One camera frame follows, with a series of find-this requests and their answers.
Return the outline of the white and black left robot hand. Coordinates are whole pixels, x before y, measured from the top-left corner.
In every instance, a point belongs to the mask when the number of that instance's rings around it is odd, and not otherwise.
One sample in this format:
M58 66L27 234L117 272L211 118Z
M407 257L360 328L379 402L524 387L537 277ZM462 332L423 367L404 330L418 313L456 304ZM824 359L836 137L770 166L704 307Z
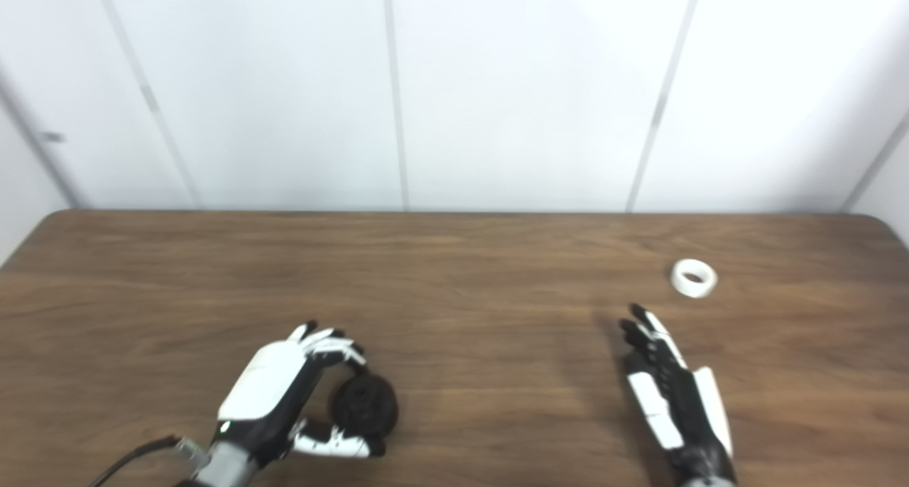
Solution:
M331 367L351 368L355 379L369 373L364 349L341 329L318 329L314 321L285 339L264 345L252 357L217 411L211 455L233 452L262 469L287 454L378 458L382 435L326 425L302 416L306 403Z

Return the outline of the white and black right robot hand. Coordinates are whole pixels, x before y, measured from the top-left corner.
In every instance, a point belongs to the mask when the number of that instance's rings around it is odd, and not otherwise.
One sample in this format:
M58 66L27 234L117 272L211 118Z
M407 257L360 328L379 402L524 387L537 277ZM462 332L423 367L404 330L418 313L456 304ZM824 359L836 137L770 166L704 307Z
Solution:
M676 486L737 486L729 419L714 371L692 370L665 325L640 304L620 319L624 374Z

